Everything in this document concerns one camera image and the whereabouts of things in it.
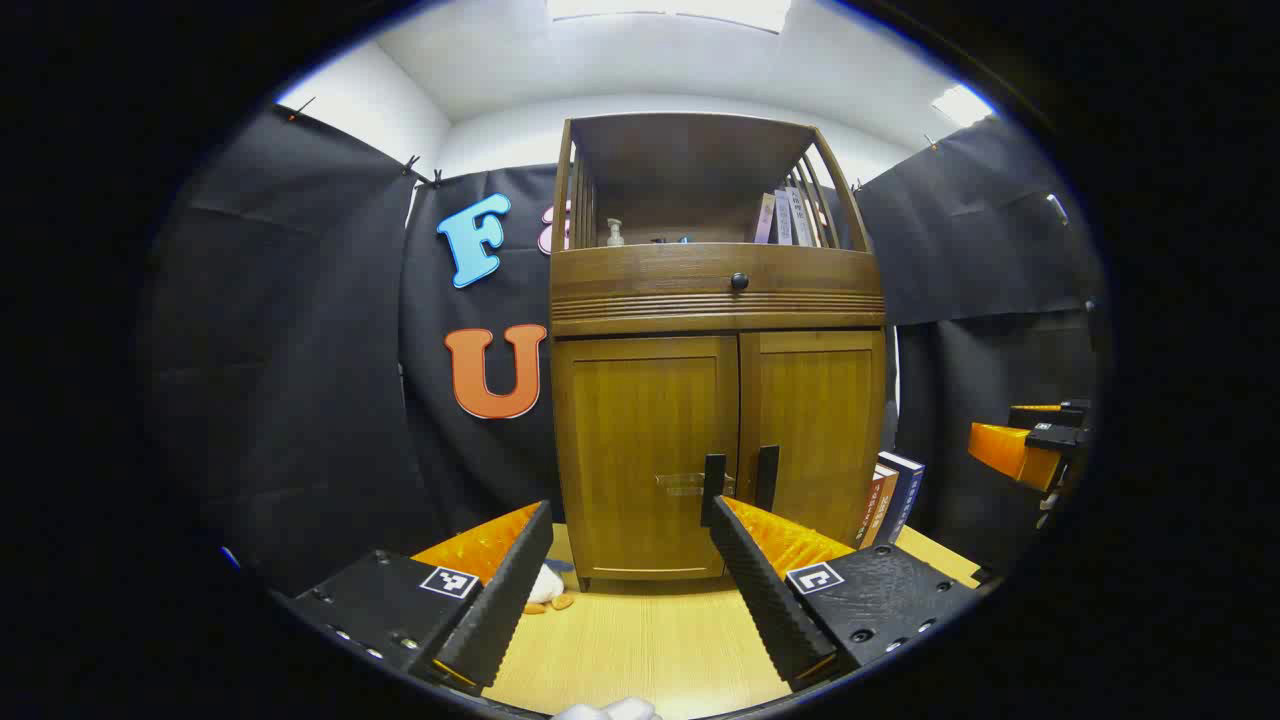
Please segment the wooden cabinet drawer with knob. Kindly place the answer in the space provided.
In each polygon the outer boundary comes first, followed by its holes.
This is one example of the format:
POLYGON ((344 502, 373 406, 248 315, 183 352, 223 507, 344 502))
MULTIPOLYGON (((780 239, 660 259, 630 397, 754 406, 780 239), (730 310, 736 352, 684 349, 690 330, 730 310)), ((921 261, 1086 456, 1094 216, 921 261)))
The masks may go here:
POLYGON ((550 256, 550 299, 646 295, 883 293, 869 252, 759 243, 649 243, 575 249, 550 256))

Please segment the black backdrop cloth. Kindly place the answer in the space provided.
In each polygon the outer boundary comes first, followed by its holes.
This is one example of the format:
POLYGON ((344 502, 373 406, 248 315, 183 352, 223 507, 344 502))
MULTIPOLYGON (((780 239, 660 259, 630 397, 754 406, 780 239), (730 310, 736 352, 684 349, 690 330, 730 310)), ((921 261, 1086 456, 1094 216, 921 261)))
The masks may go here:
MULTIPOLYGON (((425 179, 274 108, 180 205, 140 340, 148 432, 271 587, 540 501, 567 529, 549 341, 563 127, 548 164, 425 179)), ((1042 493, 968 459, 969 429, 1014 405, 1094 402, 1088 227, 995 118, 852 192, 887 309, 879 452, 927 465, 906 525, 1005 574, 1042 493)))

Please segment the wooden double-door shoe cabinet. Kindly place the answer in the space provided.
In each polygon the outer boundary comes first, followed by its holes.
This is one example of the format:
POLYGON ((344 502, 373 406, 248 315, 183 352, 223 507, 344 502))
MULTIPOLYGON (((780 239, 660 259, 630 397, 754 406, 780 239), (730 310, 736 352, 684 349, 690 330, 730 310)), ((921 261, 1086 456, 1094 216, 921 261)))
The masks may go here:
MULTIPOLYGON (((640 113, 577 117, 563 127, 556 177, 553 250, 607 247, 607 218, 625 246, 689 236, 690 243, 754 243, 762 195, 804 192, 815 247, 872 254, 876 247, 832 147, 814 126, 755 117, 640 113)), ((884 332, 882 296, 859 293, 646 295, 550 299, 549 341, 659 338, 777 331, 884 332)), ((763 507, 772 502, 776 447, 762 455, 763 507)), ((718 495, 736 498, 721 456, 705 460, 701 521, 718 495)))

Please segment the ceiling light panel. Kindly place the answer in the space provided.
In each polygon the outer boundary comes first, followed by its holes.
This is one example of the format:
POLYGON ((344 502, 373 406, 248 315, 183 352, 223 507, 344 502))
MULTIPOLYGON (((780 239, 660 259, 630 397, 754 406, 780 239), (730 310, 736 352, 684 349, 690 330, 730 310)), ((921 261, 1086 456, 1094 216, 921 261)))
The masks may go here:
POLYGON ((995 114, 995 109, 965 85, 952 85, 931 101, 931 108, 957 128, 966 128, 995 114))

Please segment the red book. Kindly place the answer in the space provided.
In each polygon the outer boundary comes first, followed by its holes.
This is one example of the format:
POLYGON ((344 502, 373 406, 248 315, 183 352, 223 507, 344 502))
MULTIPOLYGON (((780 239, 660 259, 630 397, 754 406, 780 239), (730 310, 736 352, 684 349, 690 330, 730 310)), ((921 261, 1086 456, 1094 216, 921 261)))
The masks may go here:
POLYGON ((877 464, 872 483, 867 511, 863 523, 855 534, 858 550, 867 550, 876 543, 876 539, 884 523, 893 492, 897 484, 899 471, 883 464, 877 464))

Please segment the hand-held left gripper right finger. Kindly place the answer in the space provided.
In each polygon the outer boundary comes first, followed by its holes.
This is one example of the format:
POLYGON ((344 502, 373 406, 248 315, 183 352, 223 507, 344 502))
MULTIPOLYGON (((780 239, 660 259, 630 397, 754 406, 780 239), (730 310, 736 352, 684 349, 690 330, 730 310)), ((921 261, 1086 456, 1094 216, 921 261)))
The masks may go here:
POLYGON ((851 550, 736 498, 709 500, 708 528, 792 691, 905 653, 982 597, 893 544, 851 550))

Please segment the penguin plush toy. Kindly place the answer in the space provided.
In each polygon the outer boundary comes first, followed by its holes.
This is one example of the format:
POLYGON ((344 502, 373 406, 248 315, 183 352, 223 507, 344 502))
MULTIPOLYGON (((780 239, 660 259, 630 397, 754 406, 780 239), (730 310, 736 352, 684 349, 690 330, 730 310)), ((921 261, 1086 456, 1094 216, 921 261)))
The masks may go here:
POLYGON ((524 614, 543 614, 548 609, 564 610, 573 603, 573 596, 564 584, 564 574, 575 570, 573 564, 554 559, 545 560, 524 606, 524 614))

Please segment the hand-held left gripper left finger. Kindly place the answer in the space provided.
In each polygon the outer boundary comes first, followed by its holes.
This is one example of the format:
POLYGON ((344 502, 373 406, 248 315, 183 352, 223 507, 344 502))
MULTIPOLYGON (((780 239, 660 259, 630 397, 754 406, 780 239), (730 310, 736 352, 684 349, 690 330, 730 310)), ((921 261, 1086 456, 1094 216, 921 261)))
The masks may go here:
POLYGON ((412 556, 371 550, 283 602, 392 670, 480 696, 493 685, 553 541, 547 501, 412 556))

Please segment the wooden shoe cabinet door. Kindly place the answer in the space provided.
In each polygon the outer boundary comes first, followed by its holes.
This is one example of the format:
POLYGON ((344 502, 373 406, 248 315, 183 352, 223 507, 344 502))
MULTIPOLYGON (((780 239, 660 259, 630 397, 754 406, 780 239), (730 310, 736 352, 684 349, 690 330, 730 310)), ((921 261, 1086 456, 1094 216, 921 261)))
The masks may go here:
POLYGON ((724 565, 701 521, 704 471, 708 456, 737 470, 737 340, 558 340, 552 388, 579 578, 719 577, 724 565))
POLYGON ((741 333, 737 500, 763 506, 762 455, 776 447, 768 510, 852 544, 881 450, 884 365, 882 329, 741 333))

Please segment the dark blue book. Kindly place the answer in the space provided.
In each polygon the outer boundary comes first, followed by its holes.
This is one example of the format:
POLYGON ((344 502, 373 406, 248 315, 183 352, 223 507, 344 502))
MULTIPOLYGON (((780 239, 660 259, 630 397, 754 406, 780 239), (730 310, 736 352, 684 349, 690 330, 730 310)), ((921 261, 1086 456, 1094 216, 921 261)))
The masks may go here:
POLYGON ((899 473, 877 544, 896 544, 914 509, 924 480, 927 465, 900 455, 881 451, 879 462, 899 473))

